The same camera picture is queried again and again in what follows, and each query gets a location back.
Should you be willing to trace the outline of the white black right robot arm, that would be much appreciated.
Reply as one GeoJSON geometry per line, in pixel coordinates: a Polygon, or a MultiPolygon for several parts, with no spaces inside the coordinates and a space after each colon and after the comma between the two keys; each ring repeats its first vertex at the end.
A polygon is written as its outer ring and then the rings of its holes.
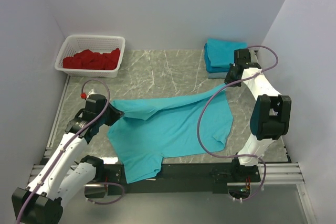
{"type": "Polygon", "coordinates": [[[259,63],[251,60],[249,49],[234,51],[234,63],[230,64],[225,78],[229,87],[244,83],[255,98],[250,118],[250,137],[232,160],[230,175],[241,182],[257,171],[259,158],[275,140],[289,130],[291,98],[282,95],[267,80],[259,63]]]}

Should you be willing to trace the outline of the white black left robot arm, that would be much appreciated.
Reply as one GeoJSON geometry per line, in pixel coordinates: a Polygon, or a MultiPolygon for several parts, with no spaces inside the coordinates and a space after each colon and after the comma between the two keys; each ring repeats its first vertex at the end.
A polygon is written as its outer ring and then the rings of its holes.
{"type": "Polygon", "coordinates": [[[58,223],[66,204],[88,183],[107,188],[104,161],[87,155],[75,170],[77,156],[89,145],[103,125],[112,126],[124,114],[113,107],[109,97],[90,94],[85,107],[65,128],[57,149],[26,188],[16,188],[12,203],[17,223],[58,223]]]}

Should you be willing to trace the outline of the turquoise t shirt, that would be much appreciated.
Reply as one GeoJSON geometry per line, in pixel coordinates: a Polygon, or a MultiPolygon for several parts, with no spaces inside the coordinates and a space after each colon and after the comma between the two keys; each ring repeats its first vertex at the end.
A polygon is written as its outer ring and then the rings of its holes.
{"type": "Polygon", "coordinates": [[[128,184],[151,178],[164,158],[181,157],[225,148],[233,116],[221,87],[171,98],[114,100],[124,113],[108,138],[125,168],[128,184]]]}

